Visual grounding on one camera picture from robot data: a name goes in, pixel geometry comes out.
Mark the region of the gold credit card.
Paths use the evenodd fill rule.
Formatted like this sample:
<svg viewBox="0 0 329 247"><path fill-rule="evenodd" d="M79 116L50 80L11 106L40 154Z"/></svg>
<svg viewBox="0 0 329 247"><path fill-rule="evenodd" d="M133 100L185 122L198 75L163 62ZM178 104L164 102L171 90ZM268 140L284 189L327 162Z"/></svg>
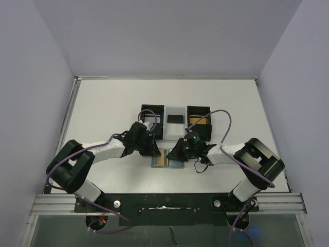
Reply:
<svg viewBox="0 0 329 247"><path fill-rule="evenodd" d="M167 166L167 150L160 149L160 156L157 157L156 165L159 167Z"/></svg>
<svg viewBox="0 0 329 247"><path fill-rule="evenodd" d="M208 125L209 124L209 117L202 118L201 116L190 116L190 124L196 125Z"/></svg>

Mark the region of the green card holder wallet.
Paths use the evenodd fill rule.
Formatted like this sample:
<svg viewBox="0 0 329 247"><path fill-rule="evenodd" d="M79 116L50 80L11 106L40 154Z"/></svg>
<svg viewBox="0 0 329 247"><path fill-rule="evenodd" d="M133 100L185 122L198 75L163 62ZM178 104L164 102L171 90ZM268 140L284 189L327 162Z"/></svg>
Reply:
<svg viewBox="0 0 329 247"><path fill-rule="evenodd" d="M156 165L156 161L157 161L157 156L153 156L152 161L151 161L152 168L183 169L185 167L184 162L179 162L179 161L169 160L169 159L167 159L167 164L168 164L167 166L159 167Z"/></svg>

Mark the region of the silver credit card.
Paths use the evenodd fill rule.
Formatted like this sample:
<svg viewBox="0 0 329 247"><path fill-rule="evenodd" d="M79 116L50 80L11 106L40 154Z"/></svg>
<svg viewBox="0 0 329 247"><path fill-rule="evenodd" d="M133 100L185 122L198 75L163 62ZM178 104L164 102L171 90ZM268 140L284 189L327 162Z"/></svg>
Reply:
<svg viewBox="0 0 329 247"><path fill-rule="evenodd" d="M159 116L157 116L156 118L154 116L144 116L142 118L142 121L143 122L148 121L148 122L151 122L151 123L155 123L156 122L157 124L159 124L159 123L161 123L161 118Z"/></svg>

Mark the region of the black white sorting tray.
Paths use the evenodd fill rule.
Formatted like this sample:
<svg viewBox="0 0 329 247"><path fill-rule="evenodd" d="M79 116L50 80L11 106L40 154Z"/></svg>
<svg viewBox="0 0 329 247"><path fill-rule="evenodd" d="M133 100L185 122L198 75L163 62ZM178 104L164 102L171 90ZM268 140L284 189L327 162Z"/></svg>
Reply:
<svg viewBox="0 0 329 247"><path fill-rule="evenodd" d="M211 117L201 119L211 112L210 107L143 104L141 110L142 121L156 123L153 130L156 140L176 141L184 137L186 128L195 131L203 141L211 140Z"/></svg>

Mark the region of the black credit card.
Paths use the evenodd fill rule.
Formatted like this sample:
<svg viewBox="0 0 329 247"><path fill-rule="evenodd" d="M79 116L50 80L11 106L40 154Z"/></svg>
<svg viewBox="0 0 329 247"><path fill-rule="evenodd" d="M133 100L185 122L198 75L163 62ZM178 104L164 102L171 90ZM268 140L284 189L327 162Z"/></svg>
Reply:
<svg viewBox="0 0 329 247"><path fill-rule="evenodd" d="M184 116L183 115L167 115L167 123L170 124L184 124Z"/></svg>

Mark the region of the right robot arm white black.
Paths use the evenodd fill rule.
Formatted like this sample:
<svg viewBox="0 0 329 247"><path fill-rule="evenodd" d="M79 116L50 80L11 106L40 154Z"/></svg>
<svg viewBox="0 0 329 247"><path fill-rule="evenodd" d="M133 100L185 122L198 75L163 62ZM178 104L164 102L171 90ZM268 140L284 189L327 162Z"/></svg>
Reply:
<svg viewBox="0 0 329 247"><path fill-rule="evenodd" d="M206 166L238 164L246 177L231 193L241 202L274 187L274 180L285 168L284 162L257 138L238 145L207 144L195 131L180 138L167 159L178 162L197 159Z"/></svg>

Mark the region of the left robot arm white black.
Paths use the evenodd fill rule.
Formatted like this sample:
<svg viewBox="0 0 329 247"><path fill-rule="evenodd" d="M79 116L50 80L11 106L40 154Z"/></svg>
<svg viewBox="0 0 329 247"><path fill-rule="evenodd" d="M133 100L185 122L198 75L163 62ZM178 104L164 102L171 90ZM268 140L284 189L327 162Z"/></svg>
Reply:
<svg viewBox="0 0 329 247"><path fill-rule="evenodd" d="M144 157L161 155L149 122L136 121L129 130L115 133L105 142L82 144L69 140L48 165L46 183L50 186L49 180L53 180L57 186L52 188L94 203L103 191L87 179L92 165L134 151Z"/></svg>

